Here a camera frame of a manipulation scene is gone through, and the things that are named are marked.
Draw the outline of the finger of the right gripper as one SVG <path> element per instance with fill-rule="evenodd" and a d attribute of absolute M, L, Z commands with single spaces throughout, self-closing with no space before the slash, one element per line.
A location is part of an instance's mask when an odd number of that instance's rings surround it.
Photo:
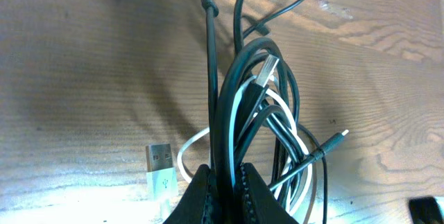
<path fill-rule="evenodd" d="M 413 224 L 443 224 L 443 197 L 410 198 L 409 212 Z"/>

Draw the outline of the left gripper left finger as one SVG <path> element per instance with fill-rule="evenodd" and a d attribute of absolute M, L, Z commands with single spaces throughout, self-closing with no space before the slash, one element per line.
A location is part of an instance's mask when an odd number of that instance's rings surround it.
<path fill-rule="evenodd" d="M 215 205 L 210 191 L 210 168 L 198 167 L 180 202 L 164 224 L 214 224 Z"/>

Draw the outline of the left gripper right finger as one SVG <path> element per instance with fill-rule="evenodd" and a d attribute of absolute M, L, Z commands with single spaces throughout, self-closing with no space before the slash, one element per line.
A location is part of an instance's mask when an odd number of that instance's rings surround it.
<path fill-rule="evenodd" d="M 256 168 L 244 163 L 237 170 L 237 222 L 245 224 L 298 224 L 274 198 Z"/>

